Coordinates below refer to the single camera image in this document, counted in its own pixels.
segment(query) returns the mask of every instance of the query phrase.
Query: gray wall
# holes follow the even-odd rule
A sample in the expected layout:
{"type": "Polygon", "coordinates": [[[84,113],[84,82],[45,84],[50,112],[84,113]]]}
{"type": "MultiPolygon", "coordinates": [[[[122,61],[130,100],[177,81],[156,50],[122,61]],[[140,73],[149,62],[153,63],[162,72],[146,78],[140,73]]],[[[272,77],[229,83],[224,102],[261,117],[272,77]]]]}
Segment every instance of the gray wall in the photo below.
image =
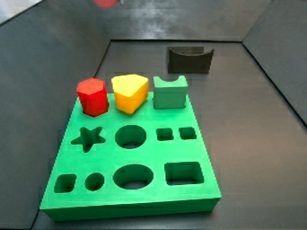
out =
{"type": "Polygon", "coordinates": [[[41,0],[0,0],[0,23],[16,16],[41,0]]]}
{"type": "Polygon", "coordinates": [[[275,0],[243,44],[307,123],[307,1],[275,0]]]}
{"type": "Polygon", "coordinates": [[[29,228],[36,216],[77,81],[109,44],[98,10],[50,0],[0,28],[0,228],[29,228]]]}
{"type": "Polygon", "coordinates": [[[241,41],[271,0],[124,0],[100,9],[118,40],[241,41]]]}

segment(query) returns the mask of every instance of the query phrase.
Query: shape sorter board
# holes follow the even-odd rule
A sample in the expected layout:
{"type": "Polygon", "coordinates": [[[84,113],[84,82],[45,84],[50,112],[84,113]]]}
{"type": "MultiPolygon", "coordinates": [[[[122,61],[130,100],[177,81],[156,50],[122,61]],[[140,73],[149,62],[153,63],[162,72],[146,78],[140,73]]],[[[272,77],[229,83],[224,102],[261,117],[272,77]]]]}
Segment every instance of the shape sorter board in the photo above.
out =
{"type": "Polygon", "coordinates": [[[54,221],[210,211],[221,197],[193,108],[154,110],[152,93],[133,115],[92,118],[78,99],[41,210],[54,221]]]}

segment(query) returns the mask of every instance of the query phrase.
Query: rectangular hole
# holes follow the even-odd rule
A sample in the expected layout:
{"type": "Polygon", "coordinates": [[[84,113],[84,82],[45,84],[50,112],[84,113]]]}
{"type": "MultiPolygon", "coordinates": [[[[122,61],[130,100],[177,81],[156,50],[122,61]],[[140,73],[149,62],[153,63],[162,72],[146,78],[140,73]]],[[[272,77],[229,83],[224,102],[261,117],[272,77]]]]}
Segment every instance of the rectangular hole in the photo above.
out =
{"type": "Polygon", "coordinates": [[[192,127],[178,128],[178,132],[180,132],[181,140],[196,139],[194,128],[192,127]]]}
{"type": "Polygon", "coordinates": [[[57,177],[56,183],[53,186],[54,193],[66,193],[70,192],[76,184],[76,176],[73,174],[62,174],[57,177]]]}
{"type": "Polygon", "coordinates": [[[156,132],[158,141],[173,140],[170,128],[157,128],[156,132]]]}
{"type": "Polygon", "coordinates": [[[198,162],[166,163],[164,170],[168,185],[197,184],[204,182],[198,162]]]}

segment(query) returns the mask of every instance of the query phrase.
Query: red object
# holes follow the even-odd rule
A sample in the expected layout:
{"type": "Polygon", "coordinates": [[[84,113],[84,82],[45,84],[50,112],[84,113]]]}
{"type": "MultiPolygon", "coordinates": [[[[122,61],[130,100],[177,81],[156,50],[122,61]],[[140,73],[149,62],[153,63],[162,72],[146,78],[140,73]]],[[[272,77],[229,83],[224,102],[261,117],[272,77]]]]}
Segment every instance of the red object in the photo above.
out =
{"type": "Polygon", "coordinates": [[[76,93],[81,102],[82,112],[90,117],[100,116],[109,109],[105,83],[96,78],[77,84],[76,93]]]}
{"type": "Polygon", "coordinates": [[[118,0],[93,0],[93,2],[102,8],[109,8],[118,3],[118,0]]]}

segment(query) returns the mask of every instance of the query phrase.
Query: green block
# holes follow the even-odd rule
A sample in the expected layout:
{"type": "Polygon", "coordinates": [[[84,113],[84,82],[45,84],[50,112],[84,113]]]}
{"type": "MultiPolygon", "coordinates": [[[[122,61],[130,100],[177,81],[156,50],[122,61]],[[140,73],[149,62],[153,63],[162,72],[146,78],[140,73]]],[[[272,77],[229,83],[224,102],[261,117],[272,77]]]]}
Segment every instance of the green block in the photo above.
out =
{"type": "Polygon", "coordinates": [[[221,197],[192,105],[92,118],[78,99],[46,184],[41,211],[54,221],[210,211],[221,197]]]}
{"type": "Polygon", "coordinates": [[[153,107],[157,110],[181,109],[185,107],[186,80],[182,75],[176,81],[165,82],[153,76],[153,107]]]}

